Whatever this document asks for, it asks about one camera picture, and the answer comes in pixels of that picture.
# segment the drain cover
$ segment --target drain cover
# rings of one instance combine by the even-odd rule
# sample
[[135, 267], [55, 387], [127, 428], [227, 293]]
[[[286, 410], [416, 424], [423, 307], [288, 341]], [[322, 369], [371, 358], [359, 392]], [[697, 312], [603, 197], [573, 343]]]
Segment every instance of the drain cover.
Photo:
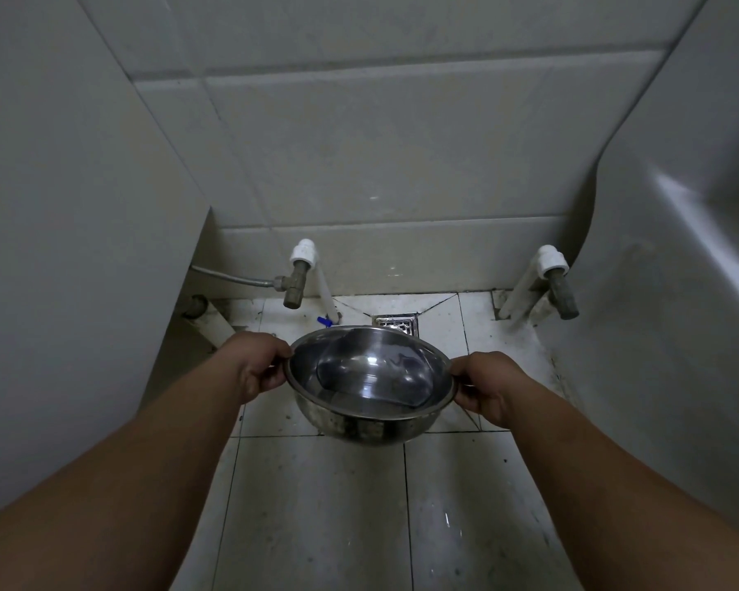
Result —
[[375, 315], [372, 318], [372, 325], [378, 325], [382, 328], [399, 329], [408, 336], [418, 338], [418, 316], [415, 313], [405, 315]]

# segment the stainless steel bowl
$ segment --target stainless steel bowl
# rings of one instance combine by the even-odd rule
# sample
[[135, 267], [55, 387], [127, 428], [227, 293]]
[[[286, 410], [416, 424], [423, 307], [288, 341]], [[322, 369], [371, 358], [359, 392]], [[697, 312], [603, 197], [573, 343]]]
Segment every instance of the stainless steel bowl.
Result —
[[285, 362], [298, 408], [323, 433], [397, 444], [424, 433], [454, 398], [450, 361], [432, 344], [367, 325], [299, 338]]

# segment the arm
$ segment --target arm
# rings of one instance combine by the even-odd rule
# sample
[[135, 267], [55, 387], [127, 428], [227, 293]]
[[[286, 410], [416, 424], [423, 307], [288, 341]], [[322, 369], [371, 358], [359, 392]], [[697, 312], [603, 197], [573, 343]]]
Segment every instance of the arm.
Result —
[[455, 359], [457, 403], [512, 431], [586, 589], [739, 589], [739, 532], [500, 352]]
[[284, 382], [269, 365], [289, 355], [269, 334], [237, 334], [0, 512], [0, 589], [167, 589], [239, 407]]

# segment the bowl rim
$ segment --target bowl rim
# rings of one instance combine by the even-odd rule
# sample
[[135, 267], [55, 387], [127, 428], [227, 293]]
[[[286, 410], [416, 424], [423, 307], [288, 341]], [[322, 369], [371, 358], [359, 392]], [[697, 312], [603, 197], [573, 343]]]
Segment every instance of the bowl rim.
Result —
[[[446, 365], [449, 367], [452, 365], [452, 359], [447, 357], [443, 352], [435, 348], [432, 344], [429, 342], [424, 341], [421, 338], [410, 336], [404, 332], [401, 332], [399, 330], [394, 330], [392, 328], [381, 328], [376, 325], [334, 325], [330, 328], [325, 328], [328, 330], [334, 330], [334, 329], [375, 329], [382, 332], [393, 332], [394, 334], [413, 338], [416, 340], [417, 344], [421, 344], [423, 347], [427, 348], [427, 350], [432, 351], [435, 355], [437, 355], [438, 358], [444, 361]], [[310, 338], [314, 338], [317, 334], [322, 334], [325, 329], [316, 329], [314, 332], [309, 332], [308, 334], [304, 334], [300, 338], [296, 340], [293, 344], [290, 345], [293, 354], [296, 353], [296, 348], [298, 348], [301, 344], [307, 342]], [[419, 410], [414, 410], [406, 415], [400, 415], [396, 417], [367, 417], [366, 415], [361, 415], [359, 413], [355, 413], [350, 410], [337, 410], [336, 408], [330, 406], [328, 403], [325, 403], [323, 400], [316, 397], [314, 394], [309, 392], [305, 387], [303, 387], [299, 382], [296, 380], [295, 377], [293, 377], [293, 373], [290, 368], [290, 360], [292, 358], [292, 355], [289, 358], [285, 359], [285, 362], [283, 363], [283, 371], [285, 372], [285, 379], [287, 379], [287, 383], [290, 384], [290, 386], [293, 388], [293, 390], [296, 391], [297, 394], [300, 394], [307, 400], [309, 400], [312, 403], [315, 403], [318, 407], [323, 407], [326, 410], [330, 410], [335, 415], [341, 415], [343, 417], [353, 417], [357, 419], [364, 419], [365, 421], [409, 421], [410, 419], [415, 419], [419, 417], [427, 417], [432, 415], [434, 412], [443, 410], [447, 405], [449, 405], [453, 400], [454, 396], [457, 394], [457, 380], [452, 375], [452, 387], [449, 388], [449, 392], [443, 399], [436, 405], [432, 407], [425, 407]]]

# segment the person's left arm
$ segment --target person's left arm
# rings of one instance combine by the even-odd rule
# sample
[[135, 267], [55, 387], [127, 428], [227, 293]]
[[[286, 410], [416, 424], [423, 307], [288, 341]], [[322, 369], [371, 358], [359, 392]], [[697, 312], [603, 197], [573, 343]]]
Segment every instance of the person's left arm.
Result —
[[285, 381], [278, 363], [289, 355], [269, 334], [236, 334], [1, 511], [0, 589], [167, 589], [239, 408]]

